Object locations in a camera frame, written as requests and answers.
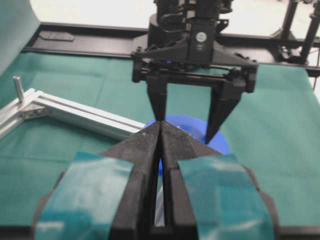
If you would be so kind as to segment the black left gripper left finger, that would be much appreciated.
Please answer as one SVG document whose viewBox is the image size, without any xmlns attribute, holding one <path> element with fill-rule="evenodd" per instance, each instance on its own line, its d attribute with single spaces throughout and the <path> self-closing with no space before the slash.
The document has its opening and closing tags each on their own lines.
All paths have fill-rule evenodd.
<svg viewBox="0 0 320 240">
<path fill-rule="evenodd" d="M 37 213 L 36 240 L 145 240 L 154 224 L 160 123 L 100 155 L 80 152 Z"/>
</svg>

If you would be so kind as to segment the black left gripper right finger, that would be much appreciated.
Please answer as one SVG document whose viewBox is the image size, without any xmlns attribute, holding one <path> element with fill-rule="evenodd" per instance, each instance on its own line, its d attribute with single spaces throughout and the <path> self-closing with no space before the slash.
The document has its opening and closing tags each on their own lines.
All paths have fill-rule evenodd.
<svg viewBox="0 0 320 240">
<path fill-rule="evenodd" d="M 233 154 L 161 123 L 165 224 L 176 240 L 276 240 L 273 199 Z"/>
</svg>

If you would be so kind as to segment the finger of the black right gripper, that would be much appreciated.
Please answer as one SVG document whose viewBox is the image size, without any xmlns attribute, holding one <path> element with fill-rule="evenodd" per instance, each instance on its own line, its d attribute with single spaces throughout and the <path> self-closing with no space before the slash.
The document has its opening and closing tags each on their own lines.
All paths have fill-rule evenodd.
<svg viewBox="0 0 320 240">
<path fill-rule="evenodd" d="M 146 77 L 147 94 L 157 121 L 164 121 L 167 105 L 167 77 L 148 75 Z"/>
<path fill-rule="evenodd" d="M 216 135 L 223 122 L 241 100 L 246 89 L 244 80 L 226 80 L 219 87 L 211 88 L 210 108 L 205 135 L 208 144 Z"/>
</svg>

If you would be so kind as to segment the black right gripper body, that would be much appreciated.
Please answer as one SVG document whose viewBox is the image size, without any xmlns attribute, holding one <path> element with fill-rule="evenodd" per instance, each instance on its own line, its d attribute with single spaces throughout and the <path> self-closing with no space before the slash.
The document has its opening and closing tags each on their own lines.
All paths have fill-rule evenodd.
<svg viewBox="0 0 320 240">
<path fill-rule="evenodd" d="M 256 84 L 257 63 L 227 51 L 216 41 L 219 18 L 188 17 L 182 14 L 157 14 L 149 18 L 147 45 L 133 54 L 133 82 L 143 79 L 143 73 L 160 69 L 172 72 L 191 66 L 234 66 L 227 78 L 244 80 L 244 90 L 252 93 Z"/>
</svg>

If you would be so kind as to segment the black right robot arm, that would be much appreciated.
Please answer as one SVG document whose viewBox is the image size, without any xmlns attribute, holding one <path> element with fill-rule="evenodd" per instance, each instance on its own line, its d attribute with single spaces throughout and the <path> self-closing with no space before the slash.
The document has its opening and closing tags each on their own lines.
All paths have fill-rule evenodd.
<svg viewBox="0 0 320 240">
<path fill-rule="evenodd" d="M 205 141 L 210 142 L 239 103 L 255 89 L 258 65 L 216 41 L 219 16 L 229 0 L 158 0 L 150 17 L 147 47 L 132 54 L 132 81 L 145 81 L 157 121 L 166 116 L 167 85 L 205 86 L 211 100 Z"/>
</svg>

